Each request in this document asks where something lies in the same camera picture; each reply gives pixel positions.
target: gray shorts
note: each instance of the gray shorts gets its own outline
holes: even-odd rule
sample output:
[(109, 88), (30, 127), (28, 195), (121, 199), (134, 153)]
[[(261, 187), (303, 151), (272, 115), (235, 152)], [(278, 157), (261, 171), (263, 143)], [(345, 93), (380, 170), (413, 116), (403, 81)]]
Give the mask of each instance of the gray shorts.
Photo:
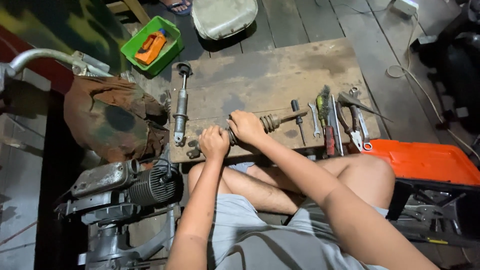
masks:
[[(384, 217), (388, 213), (387, 209), (374, 208)], [(208, 245), (209, 266), (217, 266), (225, 258), (229, 249), (246, 233), (272, 228), (298, 230), (337, 244), (326, 216), (311, 199), (305, 200), (287, 226), (275, 226), (263, 222), (245, 197), (235, 194), (218, 194)]]

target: screwdriver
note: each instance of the screwdriver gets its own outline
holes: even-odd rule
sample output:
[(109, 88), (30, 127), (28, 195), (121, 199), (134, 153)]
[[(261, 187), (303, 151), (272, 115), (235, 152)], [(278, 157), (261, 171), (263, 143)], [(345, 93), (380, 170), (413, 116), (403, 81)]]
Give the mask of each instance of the screwdriver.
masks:
[[(294, 99), (290, 102), (290, 104), (292, 105), (292, 110), (294, 112), (300, 110), (298, 100)], [(303, 141), (303, 146), (307, 146), (307, 144), (305, 143), (305, 135), (303, 134), (303, 127), (301, 126), (301, 124), (303, 123), (301, 116), (297, 116), (296, 123), (297, 125), (299, 125), (299, 128), (300, 128), (300, 135), (301, 135), (301, 140)]]

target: sandal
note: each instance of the sandal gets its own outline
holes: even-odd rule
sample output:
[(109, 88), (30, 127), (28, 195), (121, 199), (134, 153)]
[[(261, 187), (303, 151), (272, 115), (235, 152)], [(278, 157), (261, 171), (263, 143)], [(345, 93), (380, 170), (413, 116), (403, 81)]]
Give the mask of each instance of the sandal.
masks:
[[(190, 6), (187, 6), (185, 0), (181, 0), (181, 2), (174, 3), (174, 4), (171, 4), (171, 5), (166, 5), (166, 4), (164, 4), (163, 2), (160, 2), (160, 3), (162, 3), (162, 4), (167, 8), (167, 10), (168, 10), (169, 12), (171, 12), (171, 13), (173, 13), (173, 14), (176, 14), (176, 15), (178, 15), (178, 16), (187, 16), (187, 15), (189, 15), (189, 14), (190, 14), (190, 11), (192, 10), (192, 4), (193, 4), (193, 3), (190, 1)], [(187, 6), (187, 9), (182, 10), (182, 11), (175, 11), (175, 10), (173, 10), (173, 8), (177, 8), (177, 7), (183, 6), (183, 5)]]

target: white cord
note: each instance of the white cord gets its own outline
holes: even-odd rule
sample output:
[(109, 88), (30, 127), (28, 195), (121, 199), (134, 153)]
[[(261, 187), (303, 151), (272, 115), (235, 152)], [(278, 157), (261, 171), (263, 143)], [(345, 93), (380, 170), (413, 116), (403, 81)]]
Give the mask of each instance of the white cord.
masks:
[[(413, 28), (412, 28), (412, 33), (410, 34), (410, 38), (408, 39), (408, 44), (407, 44), (407, 61), (408, 61), (408, 64), (407, 64), (407, 68), (404, 68), (403, 66), (401, 65), (391, 65), (387, 68), (386, 72), (387, 74), (392, 77), (392, 78), (400, 78), (400, 77), (403, 77), (405, 76), (406, 74), (410, 75), (410, 77), (412, 77), (412, 79), (418, 84), (418, 86), (420, 87), (420, 89), (423, 91), (423, 93), (427, 96), (428, 98), (428, 101), (430, 101), (430, 104), (432, 105), (432, 108), (433, 110), (435, 111), (435, 114), (437, 115), (438, 117), (438, 120), (440, 120), (441, 123), (443, 123), (443, 119), (441, 118), (440, 114), (438, 113), (437, 111), (437, 108), (435, 107), (435, 104), (433, 103), (432, 99), (430, 98), (430, 96), (427, 94), (427, 92), (425, 91), (425, 89), (423, 89), (423, 87), (421, 86), (421, 84), (418, 82), (417, 78), (415, 78), (415, 76), (410, 72), (410, 49), (409, 49), (409, 46), (410, 46), (410, 43), (412, 42), (412, 38), (413, 38), (413, 34), (415, 32), (415, 29), (417, 28), (418, 24), (419, 24), (419, 15), (418, 13), (415, 13), (413, 15), (413, 17), (415, 17), (416, 19), (416, 23), (414, 24)], [(392, 67), (397, 67), (397, 68), (400, 68), (403, 73), (400, 74), (400, 75), (392, 75), (390, 73), (390, 68)], [(450, 129), (447, 129), (447, 131), (450, 133), (450, 135), (459, 143), (463, 144), (468, 150), (472, 151), (472, 153), (477, 156), (479, 162), (480, 162), (480, 156), (472, 149), (472, 147), (470, 147), (470, 145), (468, 145), (466, 142), (462, 141), (462, 139), (460, 139), (457, 135), (455, 135)]]

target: camouflage fabric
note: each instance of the camouflage fabric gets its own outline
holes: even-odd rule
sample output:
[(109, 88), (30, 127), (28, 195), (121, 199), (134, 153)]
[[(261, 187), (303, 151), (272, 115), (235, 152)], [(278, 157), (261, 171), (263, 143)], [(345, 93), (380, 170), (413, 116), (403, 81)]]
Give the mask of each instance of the camouflage fabric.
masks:
[(137, 84), (117, 77), (75, 76), (63, 117), (76, 142), (109, 162), (158, 156), (168, 132), (149, 119), (166, 111)]

